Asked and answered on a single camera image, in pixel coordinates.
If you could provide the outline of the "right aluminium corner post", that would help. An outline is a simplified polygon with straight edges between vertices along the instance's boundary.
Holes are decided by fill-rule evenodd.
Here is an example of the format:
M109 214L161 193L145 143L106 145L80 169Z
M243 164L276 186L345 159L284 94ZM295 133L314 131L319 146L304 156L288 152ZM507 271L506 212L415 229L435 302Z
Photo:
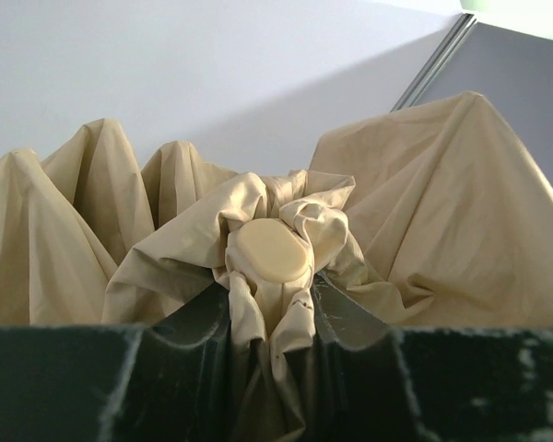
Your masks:
M476 23L477 18L474 14L463 13L459 16L391 111L399 111L417 104L433 80L460 48Z

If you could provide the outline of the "beige folding umbrella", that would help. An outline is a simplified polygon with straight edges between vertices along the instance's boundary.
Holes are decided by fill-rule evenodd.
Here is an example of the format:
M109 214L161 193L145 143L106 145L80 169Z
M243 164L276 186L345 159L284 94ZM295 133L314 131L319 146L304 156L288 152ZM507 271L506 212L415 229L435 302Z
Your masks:
M228 437L320 441L314 278L391 326L553 329L553 189L475 92L325 134L264 177L121 125L0 159L0 326L154 326L229 304Z

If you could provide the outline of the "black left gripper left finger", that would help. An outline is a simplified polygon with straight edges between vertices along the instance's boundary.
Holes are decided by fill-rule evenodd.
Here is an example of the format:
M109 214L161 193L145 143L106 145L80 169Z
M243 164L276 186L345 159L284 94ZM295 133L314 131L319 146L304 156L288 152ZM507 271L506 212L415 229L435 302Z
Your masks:
M229 304L154 326L0 326L0 441L224 441Z

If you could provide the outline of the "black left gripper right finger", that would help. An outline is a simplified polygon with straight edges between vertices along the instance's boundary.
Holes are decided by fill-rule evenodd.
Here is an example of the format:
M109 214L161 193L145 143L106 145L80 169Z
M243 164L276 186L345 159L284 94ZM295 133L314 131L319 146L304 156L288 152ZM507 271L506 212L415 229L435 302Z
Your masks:
M391 326L318 274L320 441L553 441L553 329Z

